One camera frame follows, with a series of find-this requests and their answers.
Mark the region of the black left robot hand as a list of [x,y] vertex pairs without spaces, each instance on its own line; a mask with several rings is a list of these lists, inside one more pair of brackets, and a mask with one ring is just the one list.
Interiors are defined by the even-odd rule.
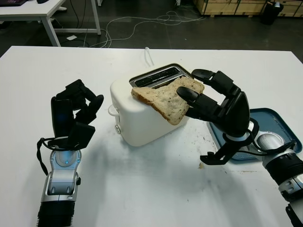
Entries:
[[97,117],[104,96],[95,95],[78,79],[51,99],[54,138],[48,147],[57,151],[86,148],[95,133],[90,123]]

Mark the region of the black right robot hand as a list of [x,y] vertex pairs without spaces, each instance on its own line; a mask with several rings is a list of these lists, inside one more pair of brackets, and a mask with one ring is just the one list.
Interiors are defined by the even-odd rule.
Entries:
[[220,131],[241,137],[250,122],[250,108],[245,92],[221,71],[195,69],[191,75],[225,96],[219,105],[215,100],[192,88],[178,87],[177,94],[190,105],[186,116],[212,122]]

